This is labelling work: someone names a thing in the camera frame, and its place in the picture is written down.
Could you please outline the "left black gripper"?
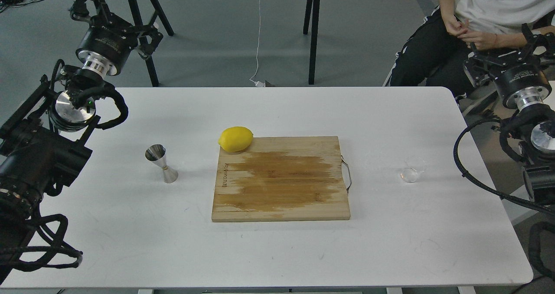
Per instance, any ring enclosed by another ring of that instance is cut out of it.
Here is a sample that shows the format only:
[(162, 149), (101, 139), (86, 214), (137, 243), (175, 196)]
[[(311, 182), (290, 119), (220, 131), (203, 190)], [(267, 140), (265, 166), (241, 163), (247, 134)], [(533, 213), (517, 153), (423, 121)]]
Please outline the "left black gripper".
[(129, 34), (122, 36), (103, 27), (113, 26), (114, 17), (105, 0), (75, 0), (69, 8), (72, 20), (87, 23), (85, 33), (76, 55), (82, 63), (82, 69), (88, 69), (99, 76), (117, 76), (131, 54), (141, 42), (137, 52), (144, 60), (150, 59), (158, 48), (164, 35), (153, 25), (130, 26)]

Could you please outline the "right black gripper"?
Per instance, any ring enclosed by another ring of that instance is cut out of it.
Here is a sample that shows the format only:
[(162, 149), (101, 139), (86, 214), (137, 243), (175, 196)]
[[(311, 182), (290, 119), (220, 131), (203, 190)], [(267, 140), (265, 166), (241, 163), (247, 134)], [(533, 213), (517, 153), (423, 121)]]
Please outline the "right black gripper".
[(524, 64), (506, 69), (506, 61), (501, 59), (505, 49), (479, 50), (473, 42), (468, 45), (470, 53), (464, 61), (468, 79), (492, 78), (507, 109), (523, 110), (541, 104), (548, 96), (548, 80), (541, 69), (555, 64), (554, 33), (533, 33), (526, 23), (521, 30), (526, 39), (525, 47), (520, 49)]

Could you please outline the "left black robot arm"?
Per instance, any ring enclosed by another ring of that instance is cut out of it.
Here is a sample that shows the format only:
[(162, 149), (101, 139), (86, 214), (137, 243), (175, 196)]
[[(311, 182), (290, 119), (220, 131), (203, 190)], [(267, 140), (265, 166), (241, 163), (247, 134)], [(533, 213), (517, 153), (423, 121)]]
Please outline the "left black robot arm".
[(174, 35), (158, 0), (127, 0), (133, 23), (111, 12), (105, 0), (75, 0), (71, 19), (88, 24), (76, 56), (81, 66), (58, 59), (50, 77), (1, 126), (1, 281), (12, 270), (77, 268), (82, 252), (64, 241), (68, 220), (42, 216), (44, 195), (57, 196), (81, 173), (92, 151), (93, 130), (125, 122), (128, 108), (105, 80), (121, 73), (130, 53), (145, 60), (151, 84), (159, 85), (151, 55), (163, 34)]

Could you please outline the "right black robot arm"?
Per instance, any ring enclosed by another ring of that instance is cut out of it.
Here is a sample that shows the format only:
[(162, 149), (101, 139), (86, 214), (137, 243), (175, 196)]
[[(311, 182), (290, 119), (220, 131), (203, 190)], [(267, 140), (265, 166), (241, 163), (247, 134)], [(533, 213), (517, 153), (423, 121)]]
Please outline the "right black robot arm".
[[(492, 83), (503, 106), (515, 113), (506, 119), (495, 116), (481, 119), (464, 129), (455, 141), (453, 156), (463, 177), (474, 185), (511, 203), (549, 216), (554, 205), (555, 114), (544, 100), (552, 87), (543, 70), (554, 65), (553, 33), (533, 33), (523, 24), (524, 47), (515, 51), (482, 52), (472, 44), (472, 54), (464, 61), (464, 70), (474, 86)], [(500, 193), (478, 181), (462, 164), (458, 154), (463, 136), (484, 123), (498, 123), (499, 145), (513, 161), (522, 167), (522, 177), (529, 200)]]

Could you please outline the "person's hands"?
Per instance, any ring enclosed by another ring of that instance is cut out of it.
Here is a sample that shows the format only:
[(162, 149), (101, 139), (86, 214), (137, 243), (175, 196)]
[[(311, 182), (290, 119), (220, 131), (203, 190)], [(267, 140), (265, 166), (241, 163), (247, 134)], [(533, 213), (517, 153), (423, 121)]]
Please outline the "person's hands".
[(478, 51), (490, 50), (497, 47), (497, 34), (470, 30), (470, 23), (468, 21), (462, 23), (453, 15), (448, 16), (443, 22), (450, 35), (464, 41), (469, 47), (474, 45)]

